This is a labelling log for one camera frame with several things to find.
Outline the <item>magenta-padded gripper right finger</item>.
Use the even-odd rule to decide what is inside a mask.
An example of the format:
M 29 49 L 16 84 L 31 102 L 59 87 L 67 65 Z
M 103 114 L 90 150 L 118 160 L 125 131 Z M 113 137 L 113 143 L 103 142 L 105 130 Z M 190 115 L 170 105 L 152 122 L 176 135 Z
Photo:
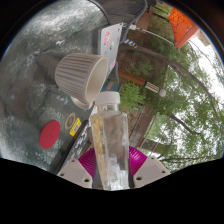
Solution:
M 129 147 L 129 186 L 140 188 L 157 181 L 170 172 L 154 156 L 148 157 L 134 147 Z

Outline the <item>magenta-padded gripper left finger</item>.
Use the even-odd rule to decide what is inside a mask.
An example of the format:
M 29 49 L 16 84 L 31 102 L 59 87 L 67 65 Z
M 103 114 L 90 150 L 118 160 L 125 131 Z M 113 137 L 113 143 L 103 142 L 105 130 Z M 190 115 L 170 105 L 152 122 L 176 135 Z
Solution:
M 70 159 L 58 172 L 58 176 L 84 188 L 93 188 L 96 171 L 96 157 L 93 148 L 79 159 Z

